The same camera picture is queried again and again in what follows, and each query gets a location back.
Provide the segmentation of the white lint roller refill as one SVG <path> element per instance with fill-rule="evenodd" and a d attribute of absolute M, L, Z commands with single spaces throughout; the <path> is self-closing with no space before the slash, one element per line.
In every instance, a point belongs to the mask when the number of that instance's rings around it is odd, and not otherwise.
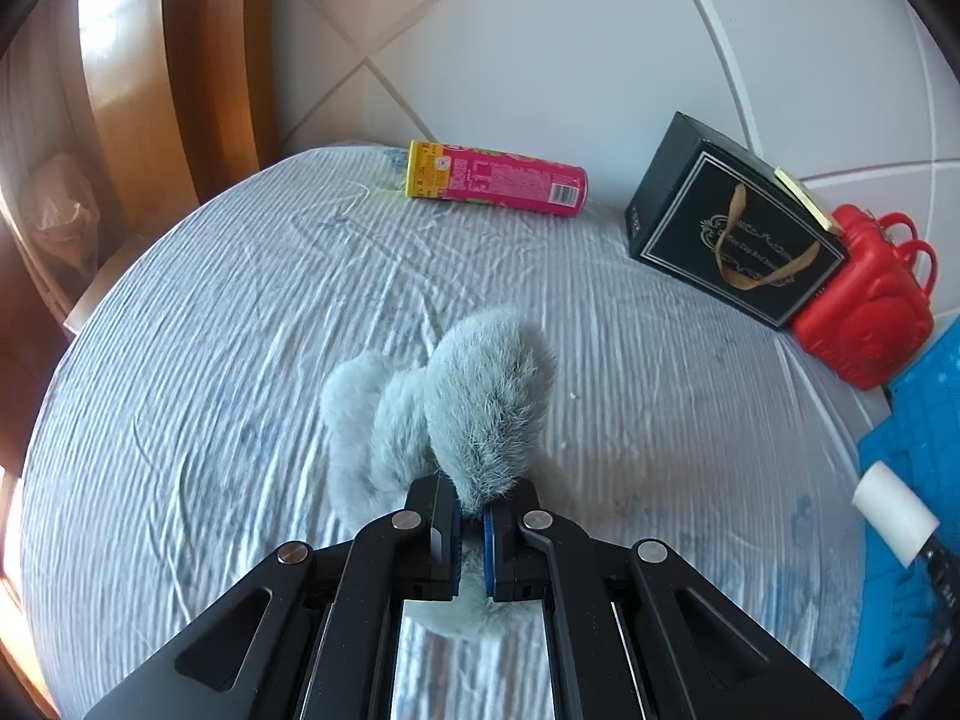
<path fill-rule="evenodd" d="M 884 540 L 901 566 L 908 567 L 940 520 L 887 463 L 874 461 L 861 476 L 851 504 Z"/>

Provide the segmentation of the grey koala plush toy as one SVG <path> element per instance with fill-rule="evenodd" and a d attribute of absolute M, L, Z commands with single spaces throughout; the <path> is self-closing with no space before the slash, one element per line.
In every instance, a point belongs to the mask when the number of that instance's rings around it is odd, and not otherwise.
<path fill-rule="evenodd" d="M 342 362 L 320 390 L 332 511 L 358 533 L 398 509 L 416 479 L 441 472 L 462 514 L 477 518 L 545 468 L 553 382 L 539 325 L 503 307 L 449 328 L 425 366 L 377 351 Z"/>

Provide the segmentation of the blue plastic storage crate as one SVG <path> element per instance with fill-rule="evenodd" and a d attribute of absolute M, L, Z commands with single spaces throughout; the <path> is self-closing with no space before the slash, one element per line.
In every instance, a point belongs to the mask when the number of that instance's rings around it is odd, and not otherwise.
<path fill-rule="evenodd" d="M 857 444 L 866 578 L 844 695 L 866 718 L 958 715 L 958 327 Z"/>

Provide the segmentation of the red bear plastic case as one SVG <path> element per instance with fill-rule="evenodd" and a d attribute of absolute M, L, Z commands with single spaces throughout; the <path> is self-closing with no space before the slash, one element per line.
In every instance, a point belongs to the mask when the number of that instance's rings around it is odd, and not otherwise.
<path fill-rule="evenodd" d="M 900 211 L 839 205 L 848 260 L 791 323 L 805 353 L 844 382 L 871 390 L 907 366 L 931 336 L 934 247 Z"/>

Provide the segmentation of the white striped bed sheet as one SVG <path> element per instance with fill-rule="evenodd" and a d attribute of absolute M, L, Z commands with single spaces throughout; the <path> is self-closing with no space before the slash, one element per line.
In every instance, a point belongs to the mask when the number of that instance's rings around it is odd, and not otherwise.
<path fill-rule="evenodd" d="M 555 355 L 542 499 L 672 546 L 828 683 L 861 608 L 856 444 L 887 414 L 793 340 L 571 220 L 414 202 L 393 148 L 314 149 L 156 242 L 60 361 L 25 471 L 21 589 L 53 702 L 80 718 L 325 502 L 320 389 L 375 349 L 425 362 L 511 305 Z"/>

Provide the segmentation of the yellow card on box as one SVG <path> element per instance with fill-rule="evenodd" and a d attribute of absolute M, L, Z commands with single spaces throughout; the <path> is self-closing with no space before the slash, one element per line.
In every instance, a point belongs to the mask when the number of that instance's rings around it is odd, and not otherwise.
<path fill-rule="evenodd" d="M 835 220 L 835 216 L 833 216 L 830 211 L 820 206 L 820 203 L 817 202 L 814 195 L 807 190 L 807 187 L 805 187 L 799 179 L 791 176 L 791 174 L 784 171 L 782 167 L 775 167 L 775 169 L 773 169 L 773 176 L 775 176 L 775 179 L 782 185 L 782 188 L 784 188 L 797 203 L 804 206 L 805 211 L 814 218 L 818 226 L 822 227 L 823 231 L 830 232 L 832 236 L 836 236 L 837 238 L 843 236 L 843 226 Z"/>

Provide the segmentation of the black coffee cup gift box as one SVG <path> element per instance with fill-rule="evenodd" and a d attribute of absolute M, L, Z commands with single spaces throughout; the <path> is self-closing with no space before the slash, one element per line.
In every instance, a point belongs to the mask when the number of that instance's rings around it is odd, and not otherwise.
<path fill-rule="evenodd" d="M 789 325 L 848 260 L 765 161 L 677 112 L 625 210 L 628 254 L 768 327 Z"/>

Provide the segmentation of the pink yellow snack can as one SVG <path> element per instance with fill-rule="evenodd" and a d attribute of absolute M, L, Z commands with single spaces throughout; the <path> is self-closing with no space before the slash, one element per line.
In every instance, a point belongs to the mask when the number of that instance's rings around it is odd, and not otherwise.
<path fill-rule="evenodd" d="M 522 154 L 417 142 L 407 149 L 404 192 L 410 199 L 478 203 L 571 218 L 586 203 L 582 167 Z"/>

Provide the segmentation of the wooden headboard frame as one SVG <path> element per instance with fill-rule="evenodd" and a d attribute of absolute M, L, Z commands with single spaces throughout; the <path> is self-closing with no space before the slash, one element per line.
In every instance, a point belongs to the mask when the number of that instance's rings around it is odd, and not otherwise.
<path fill-rule="evenodd" d="M 52 718 L 28 447 L 71 342 L 174 224 L 278 153 L 274 0 L 2 0 L 2 712 Z"/>

